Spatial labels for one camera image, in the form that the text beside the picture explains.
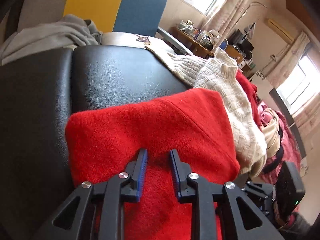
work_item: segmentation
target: wooden table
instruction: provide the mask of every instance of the wooden table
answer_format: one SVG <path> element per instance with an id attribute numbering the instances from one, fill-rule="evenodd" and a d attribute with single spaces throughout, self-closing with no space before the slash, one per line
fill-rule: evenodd
<path id="1" fill-rule="evenodd" d="M 173 36 L 180 41 L 183 45 L 187 46 L 192 53 L 198 57 L 208 58 L 209 56 L 213 57 L 213 53 L 202 46 L 198 41 L 195 41 L 193 37 L 185 34 L 184 32 L 174 28 Z"/>

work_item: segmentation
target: yellow chair backrest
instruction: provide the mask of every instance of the yellow chair backrest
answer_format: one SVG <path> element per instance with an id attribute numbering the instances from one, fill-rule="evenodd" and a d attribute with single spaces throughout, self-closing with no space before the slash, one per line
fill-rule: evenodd
<path id="1" fill-rule="evenodd" d="M 112 32 L 121 0 L 67 0 L 64 14 L 91 19 L 98 30 Z"/>

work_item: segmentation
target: black strap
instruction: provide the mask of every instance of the black strap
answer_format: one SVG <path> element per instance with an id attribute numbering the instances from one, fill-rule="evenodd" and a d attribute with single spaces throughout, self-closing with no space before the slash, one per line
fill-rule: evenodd
<path id="1" fill-rule="evenodd" d="M 278 132 L 279 136 L 280 136 L 280 141 L 282 140 L 282 137 L 283 137 L 283 131 L 281 129 L 281 127 L 279 127 L 279 132 Z M 279 150 L 276 152 L 276 159 L 268 164 L 267 166 L 265 166 L 262 170 L 262 172 L 264 174 L 267 174 L 271 171 L 273 171 L 276 167 L 278 167 L 278 165 L 281 163 L 282 161 L 282 158 L 283 158 L 283 154 L 284 154 L 284 151 L 283 151 L 283 147 L 282 145 L 280 144 L 280 148 Z"/>

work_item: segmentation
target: red wool fabric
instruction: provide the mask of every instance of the red wool fabric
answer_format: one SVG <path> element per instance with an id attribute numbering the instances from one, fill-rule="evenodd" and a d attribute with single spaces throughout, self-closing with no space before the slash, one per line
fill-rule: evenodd
<path id="1" fill-rule="evenodd" d="M 258 113 L 258 99 L 256 96 L 257 87 L 254 84 L 252 84 L 249 80 L 247 80 L 247 78 L 240 72 L 240 70 L 238 70 L 236 73 L 236 79 L 239 82 L 242 89 L 244 90 L 244 92 L 246 93 L 247 98 L 249 99 L 252 109 L 253 120 L 260 128 L 262 123 L 260 120 L 260 115 Z"/>
<path id="2" fill-rule="evenodd" d="M 189 240 L 191 204 L 175 198 L 170 149 L 209 181 L 236 178 L 239 163 L 219 93 L 190 89 L 149 102 L 73 114 L 66 126 L 74 185 L 103 182 L 148 150 L 143 195 L 125 204 L 125 239 Z M 217 220 L 218 239 L 222 239 Z"/>

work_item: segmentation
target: blue chair backrest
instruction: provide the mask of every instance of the blue chair backrest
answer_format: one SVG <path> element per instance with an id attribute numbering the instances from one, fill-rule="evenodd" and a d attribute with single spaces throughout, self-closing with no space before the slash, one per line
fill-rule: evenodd
<path id="1" fill-rule="evenodd" d="M 167 0 L 121 0 L 113 32 L 154 37 Z"/>

